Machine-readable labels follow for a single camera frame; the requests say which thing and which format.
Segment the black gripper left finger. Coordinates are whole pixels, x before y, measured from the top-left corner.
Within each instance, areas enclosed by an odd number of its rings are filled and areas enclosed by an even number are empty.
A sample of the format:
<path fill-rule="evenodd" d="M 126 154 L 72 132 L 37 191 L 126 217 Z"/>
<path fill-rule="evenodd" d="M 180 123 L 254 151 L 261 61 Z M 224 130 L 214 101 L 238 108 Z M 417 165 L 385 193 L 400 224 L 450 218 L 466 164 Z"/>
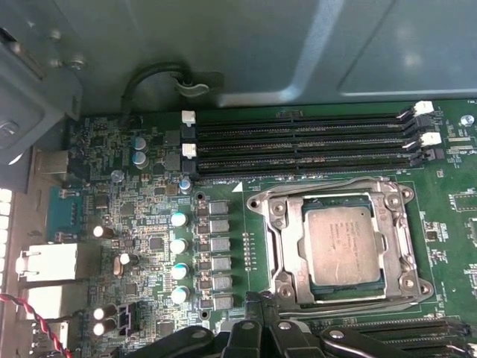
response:
<path fill-rule="evenodd" d="M 128 357 L 259 357 L 263 330 L 263 296 L 258 292 L 245 295 L 245 319 L 230 330 L 214 334 L 201 326 L 178 330 L 146 345 Z"/>

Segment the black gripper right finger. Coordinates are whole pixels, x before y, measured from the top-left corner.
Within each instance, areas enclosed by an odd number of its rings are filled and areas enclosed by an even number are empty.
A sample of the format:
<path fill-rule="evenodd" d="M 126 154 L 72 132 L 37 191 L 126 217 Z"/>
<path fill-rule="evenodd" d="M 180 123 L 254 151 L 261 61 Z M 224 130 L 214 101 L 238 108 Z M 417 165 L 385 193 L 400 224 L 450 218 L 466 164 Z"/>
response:
<path fill-rule="evenodd" d="M 272 295 L 262 297 L 263 322 L 281 357 L 411 357 L 355 330 L 326 329 L 313 334 L 306 324 L 282 319 Z"/>

